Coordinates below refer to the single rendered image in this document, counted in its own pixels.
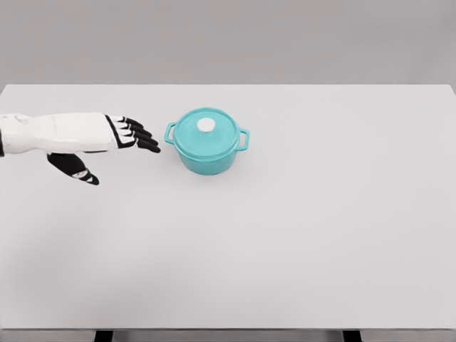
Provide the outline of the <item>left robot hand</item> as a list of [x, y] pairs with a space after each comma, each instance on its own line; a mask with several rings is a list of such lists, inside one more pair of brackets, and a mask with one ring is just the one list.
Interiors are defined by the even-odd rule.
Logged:
[[37, 118], [37, 148], [47, 160], [69, 177], [98, 185], [78, 152], [101, 153], [131, 147], [159, 153], [158, 142], [144, 126], [125, 116], [100, 112], [59, 113]]

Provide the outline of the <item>teal pot lid white knob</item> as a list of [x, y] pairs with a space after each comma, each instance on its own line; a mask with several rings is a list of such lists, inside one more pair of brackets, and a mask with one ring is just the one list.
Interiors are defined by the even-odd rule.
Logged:
[[223, 110], [198, 108], [177, 121], [172, 139], [178, 150], [190, 157], [215, 159], [237, 146], [239, 126]]

